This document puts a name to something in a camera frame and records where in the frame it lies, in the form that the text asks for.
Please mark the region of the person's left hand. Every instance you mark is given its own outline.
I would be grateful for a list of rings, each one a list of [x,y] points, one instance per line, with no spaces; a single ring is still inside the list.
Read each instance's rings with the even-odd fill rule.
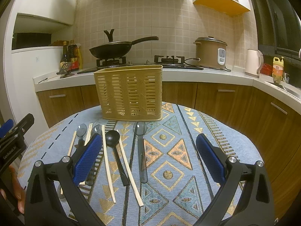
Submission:
[[[7,173],[4,175],[4,184],[6,185],[6,187],[12,189],[11,193],[17,199],[18,210],[21,214],[24,214],[26,193],[20,185],[16,169],[13,165],[10,165],[6,172]]]

